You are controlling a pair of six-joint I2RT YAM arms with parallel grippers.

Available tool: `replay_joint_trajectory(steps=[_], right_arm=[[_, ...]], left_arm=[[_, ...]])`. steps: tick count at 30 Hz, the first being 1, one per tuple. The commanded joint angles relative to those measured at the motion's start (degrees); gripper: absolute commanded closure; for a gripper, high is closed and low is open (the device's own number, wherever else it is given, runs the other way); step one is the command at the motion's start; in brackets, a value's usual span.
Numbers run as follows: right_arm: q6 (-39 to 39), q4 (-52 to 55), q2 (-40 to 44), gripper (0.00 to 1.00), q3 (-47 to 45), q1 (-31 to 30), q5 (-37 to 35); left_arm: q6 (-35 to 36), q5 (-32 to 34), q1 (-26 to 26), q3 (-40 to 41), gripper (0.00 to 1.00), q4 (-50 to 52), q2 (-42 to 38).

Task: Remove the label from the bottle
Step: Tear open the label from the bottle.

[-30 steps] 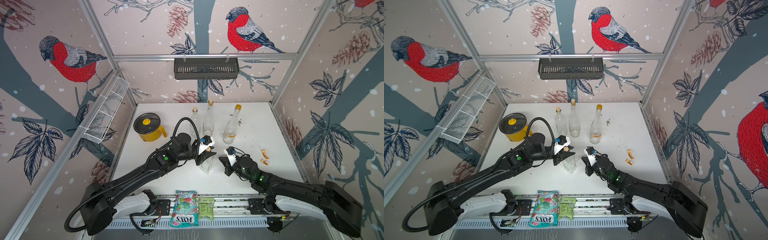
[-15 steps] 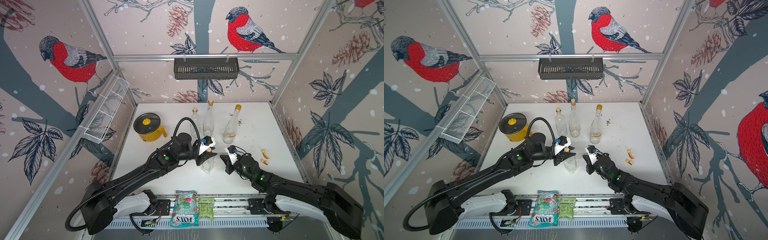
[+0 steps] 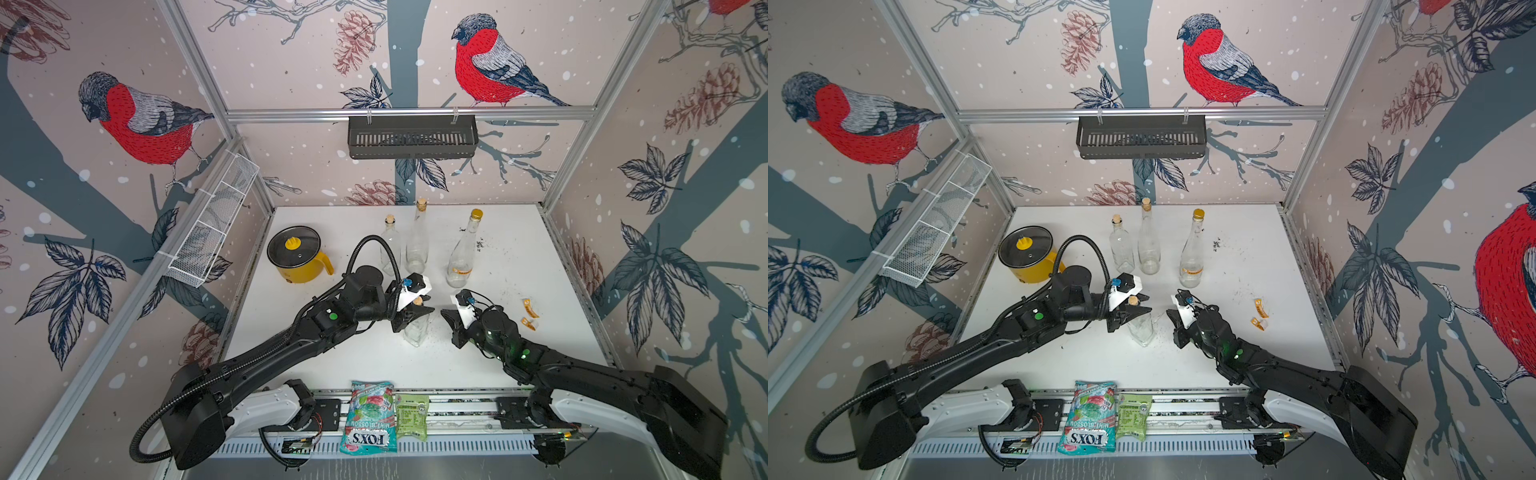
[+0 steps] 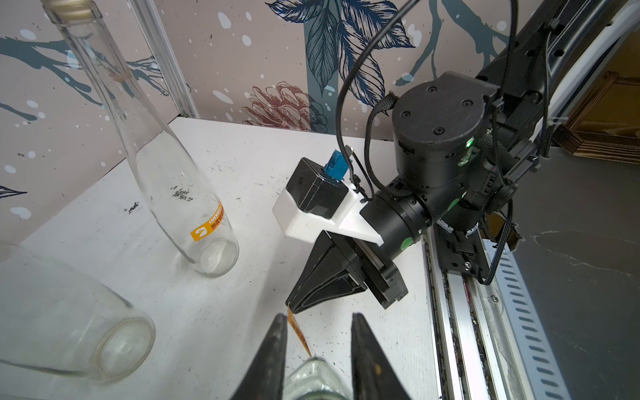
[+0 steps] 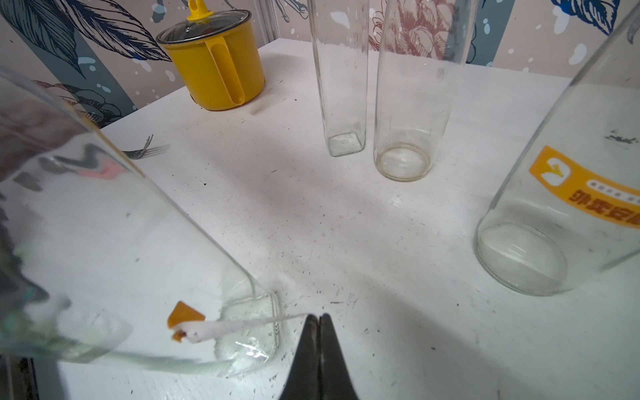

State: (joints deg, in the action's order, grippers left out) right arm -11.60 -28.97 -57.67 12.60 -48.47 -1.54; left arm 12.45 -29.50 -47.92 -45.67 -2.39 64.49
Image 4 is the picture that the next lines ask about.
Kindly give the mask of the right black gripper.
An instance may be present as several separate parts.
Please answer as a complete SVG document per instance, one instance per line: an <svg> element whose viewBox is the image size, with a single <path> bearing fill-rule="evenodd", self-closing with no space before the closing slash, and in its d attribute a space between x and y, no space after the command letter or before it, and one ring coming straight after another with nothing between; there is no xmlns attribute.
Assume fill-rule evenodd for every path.
<svg viewBox="0 0 640 400"><path fill-rule="evenodd" d="M426 200L416 193L380 192L359 215L383 243L322 231L285 302L292 313L367 290L383 308L389 308L408 294L393 260L420 240L432 222Z"/></svg>

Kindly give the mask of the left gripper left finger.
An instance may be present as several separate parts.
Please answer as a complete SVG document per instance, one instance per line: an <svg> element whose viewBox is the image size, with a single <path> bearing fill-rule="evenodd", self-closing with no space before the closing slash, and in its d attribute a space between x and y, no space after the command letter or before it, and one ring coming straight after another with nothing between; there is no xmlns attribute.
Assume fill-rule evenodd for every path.
<svg viewBox="0 0 640 400"><path fill-rule="evenodd" d="M232 400L283 398L287 340L288 320L280 313L273 319Z"/></svg>

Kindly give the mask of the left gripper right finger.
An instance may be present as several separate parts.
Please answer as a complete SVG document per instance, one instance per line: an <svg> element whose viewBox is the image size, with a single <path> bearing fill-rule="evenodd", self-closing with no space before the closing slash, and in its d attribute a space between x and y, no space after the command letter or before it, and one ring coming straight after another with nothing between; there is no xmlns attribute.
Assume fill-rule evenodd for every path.
<svg viewBox="0 0 640 400"><path fill-rule="evenodd" d="M354 399L409 399L361 313L353 314L351 363Z"/></svg>

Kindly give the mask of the square glass bottle cork stopper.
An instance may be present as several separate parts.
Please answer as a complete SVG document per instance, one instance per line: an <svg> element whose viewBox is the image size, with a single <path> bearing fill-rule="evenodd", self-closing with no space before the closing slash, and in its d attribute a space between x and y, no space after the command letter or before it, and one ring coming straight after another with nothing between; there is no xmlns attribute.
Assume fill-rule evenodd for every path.
<svg viewBox="0 0 640 400"><path fill-rule="evenodd" d="M352 398L341 376L324 358L308 359L283 383L284 400Z"/></svg>

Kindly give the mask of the round glass bottle cork stopper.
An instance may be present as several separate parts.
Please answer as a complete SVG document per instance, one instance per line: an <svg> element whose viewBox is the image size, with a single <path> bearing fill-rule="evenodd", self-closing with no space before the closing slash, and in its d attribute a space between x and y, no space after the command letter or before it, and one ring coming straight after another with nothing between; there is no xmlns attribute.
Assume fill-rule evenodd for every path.
<svg viewBox="0 0 640 400"><path fill-rule="evenodd" d="M148 357L153 320L111 288L55 258L1 245L1 362L109 383Z"/></svg>

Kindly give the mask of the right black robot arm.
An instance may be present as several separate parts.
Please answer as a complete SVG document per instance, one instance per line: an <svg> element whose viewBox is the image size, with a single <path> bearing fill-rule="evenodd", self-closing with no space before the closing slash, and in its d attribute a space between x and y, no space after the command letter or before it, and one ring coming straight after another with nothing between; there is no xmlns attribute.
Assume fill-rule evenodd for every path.
<svg viewBox="0 0 640 400"><path fill-rule="evenodd" d="M442 268L490 284L499 261L486 259L479 230L491 213L513 209L518 181L548 156L553 95L622 9L545 1L475 78L447 72L383 98L373 111L392 113L398 174L373 180L350 211L374 238L321 228L287 307L300 313L365 291L384 307L401 300L408 290L394 260L428 228Z"/></svg>

